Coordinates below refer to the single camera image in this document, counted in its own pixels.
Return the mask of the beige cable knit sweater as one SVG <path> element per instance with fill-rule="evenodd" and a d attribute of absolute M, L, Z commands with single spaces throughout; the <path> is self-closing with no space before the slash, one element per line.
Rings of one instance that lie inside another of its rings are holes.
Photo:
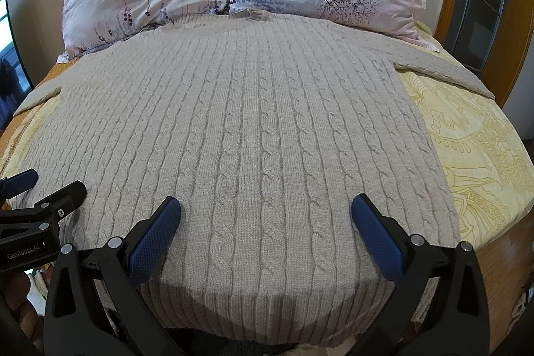
<path fill-rule="evenodd" d="M 335 346 L 364 332 L 393 288 L 353 228 L 356 195 L 433 244 L 460 240 L 402 68 L 488 95 L 468 69 L 325 20 L 246 10 L 140 32 L 25 99 L 60 102 L 21 164 L 38 182 L 16 202 L 83 182 L 61 239 L 89 249 L 175 197 L 178 233 L 141 288 L 161 323 Z"/>

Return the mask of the wooden headboard frame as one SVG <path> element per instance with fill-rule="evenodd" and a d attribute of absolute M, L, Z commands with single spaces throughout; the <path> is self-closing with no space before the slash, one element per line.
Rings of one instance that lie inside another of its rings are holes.
<path fill-rule="evenodd" d="M 435 39 L 504 106 L 533 36 L 533 0 L 444 0 Z"/>

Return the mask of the yellow patterned bedspread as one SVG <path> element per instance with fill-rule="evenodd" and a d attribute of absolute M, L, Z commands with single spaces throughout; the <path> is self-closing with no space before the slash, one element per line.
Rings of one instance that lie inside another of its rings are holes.
<path fill-rule="evenodd" d="M 533 166 L 450 56 L 328 21 L 191 15 L 55 66 L 1 139 L 1 172 L 89 190 L 94 245 L 177 196 L 182 255 L 331 264 L 366 193 L 408 231 L 482 246 L 533 203 Z"/>

